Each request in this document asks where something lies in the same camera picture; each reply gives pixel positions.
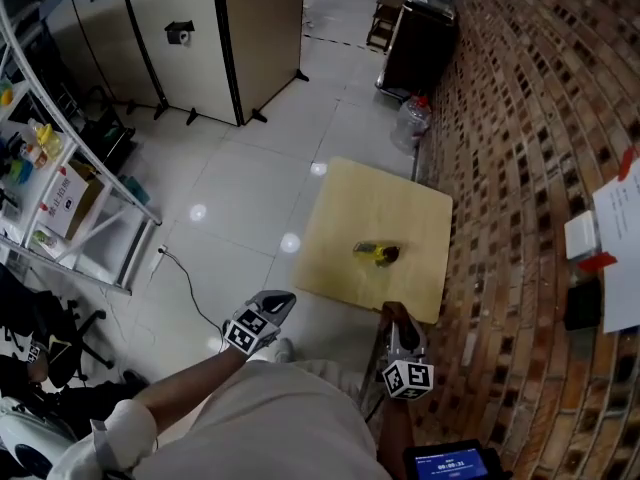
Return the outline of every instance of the black cable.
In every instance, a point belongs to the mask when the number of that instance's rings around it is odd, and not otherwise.
[[[384,400],[384,393],[382,395],[380,395],[380,398],[378,399],[378,401],[376,402],[376,405],[373,406],[372,411],[369,413],[369,416],[367,416],[364,419],[365,423],[369,423],[369,420],[373,417],[373,415],[376,413],[376,411],[378,410],[378,407],[380,407],[380,404],[382,403],[382,401]]]
[[[189,292],[191,293],[191,300],[193,300],[193,304],[195,305],[196,310],[198,311],[198,313],[200,314],[200,316],[202,318],[204,318],[207,322],[209,322],[211,325],[213,325],[218,330],[218,332],[220,333],[220,348],[218,349],[218,354],[219,354],[220,352],[222,352],[222,347],[224,346],[224,333],[222,332],[222,329],[220,328],[220,326],[218,324],[216,324],[215,322],[211,321],[202,311],[200,311],[200,306],[198,306],[198,303],[196,302],[196,298],[193,295],[193,285],[191,284],[191,277],[189,276],[189,272],[187,272],[187,269],[182,266],[182,264],[180,263],[180,260],[178,260],[178,258],[176,258],[170,252],[167,252],[164,249],[158,249],[158,252],[160,254],[164,254],[168,258],[171,258],[175,262],[175,264],[178,265],[180,270],[182,270],[185,273],[185,275],[187,276],[187,282],[189,283]]]

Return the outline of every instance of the paper on wall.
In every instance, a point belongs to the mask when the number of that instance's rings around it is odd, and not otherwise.
[[[640,161],[627,177],[593,194],[602,251],[618,262],[604,269],[604,332],[640,325]]]

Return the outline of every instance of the blue screen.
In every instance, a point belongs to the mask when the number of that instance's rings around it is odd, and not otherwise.
[[[445,478],[470,480],[489,474],[478,450],[473,448],[442,455],[416,457],[416,466],[420,480]]]

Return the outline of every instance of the white shirt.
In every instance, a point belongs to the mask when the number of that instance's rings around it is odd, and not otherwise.
[[[136,464],[137,480],[389,479],[351,398],[293,364],[246,364],[209,398],[182,439],[150,456],[155,422],[141,404],[120,402],[105,426],[117,462]],[[48,478],[96,474],[88,436]]]

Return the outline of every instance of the office chair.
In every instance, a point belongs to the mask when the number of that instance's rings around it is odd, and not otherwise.
[[[83,337],[97,319],[104,320],[103,310],[94,311],[89,318],[76,328],[80,315],[73,312],[78,307],[75,300],[67,301],[63,310],[60,301],[50,291],[33,292],[26,288],[15,276],[0,264],[0,294],[3,309],[0,311],[0,326],[5,328],[5,336],[13,339],[18,349],[15,335],[32,336],[48,351],[49,380],[57,387],[65,386],[78,372],[82,381],[88,379],[82,372],[82,352],[88,353],[107,369],[113,368],[113,361],[106,360],[87,345]]]

